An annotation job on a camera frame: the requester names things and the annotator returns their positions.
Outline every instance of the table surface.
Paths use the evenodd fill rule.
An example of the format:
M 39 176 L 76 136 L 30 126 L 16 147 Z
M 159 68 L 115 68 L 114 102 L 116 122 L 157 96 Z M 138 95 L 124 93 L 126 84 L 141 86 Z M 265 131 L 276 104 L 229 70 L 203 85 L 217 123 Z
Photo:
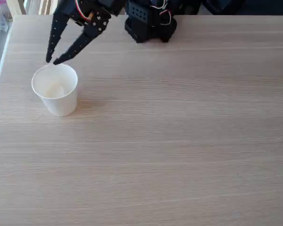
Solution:
M 69 62 L 80 104 L 33 93 L 50 16 L 15 19 L 0 79 L 0 226 L 283 226 L 283 17 L 125 16 Z M 71 23 L 56 55 L 81 28 Z

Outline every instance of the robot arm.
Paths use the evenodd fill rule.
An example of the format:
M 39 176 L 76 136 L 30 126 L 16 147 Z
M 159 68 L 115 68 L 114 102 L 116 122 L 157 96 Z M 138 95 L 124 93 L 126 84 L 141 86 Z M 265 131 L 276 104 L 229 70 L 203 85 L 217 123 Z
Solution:
M 53 63 L 58 65 L 74 58 L 93 39 L 106 29 L 111 15 L 118 15 L 126 4 L 129 15 L 125 29 L 136 42 L 151 38 L 168 41 L 176 30 L 173 12 L 179 8 L 182 0 L 61 0 L 52 19 L 50 40 L 46 55 L 49 63 L 55 47 L 69 19 L 83 26 L 82 34 Z

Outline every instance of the red wire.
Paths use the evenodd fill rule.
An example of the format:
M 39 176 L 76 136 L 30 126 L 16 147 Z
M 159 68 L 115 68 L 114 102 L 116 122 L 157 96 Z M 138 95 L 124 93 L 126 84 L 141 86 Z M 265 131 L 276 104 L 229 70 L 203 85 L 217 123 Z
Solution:
M 83 13 L 81 13 L 80 6 L 78 5 L 78 1 L 75 0 L 75 4 L 76 4 L 76 9 L 79 12 L 79 14 L 81 15 L 81 17 L 86 21 L 90 21 Z

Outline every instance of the paper cup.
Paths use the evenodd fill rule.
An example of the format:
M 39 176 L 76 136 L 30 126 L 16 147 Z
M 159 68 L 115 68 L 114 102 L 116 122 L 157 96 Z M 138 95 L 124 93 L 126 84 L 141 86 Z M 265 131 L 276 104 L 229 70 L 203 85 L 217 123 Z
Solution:
M 75 70 L 68 65 L 46 65 L 34 74 L 32 88 L 51 113 L 67 116 L 76 109 L 77 80 Z

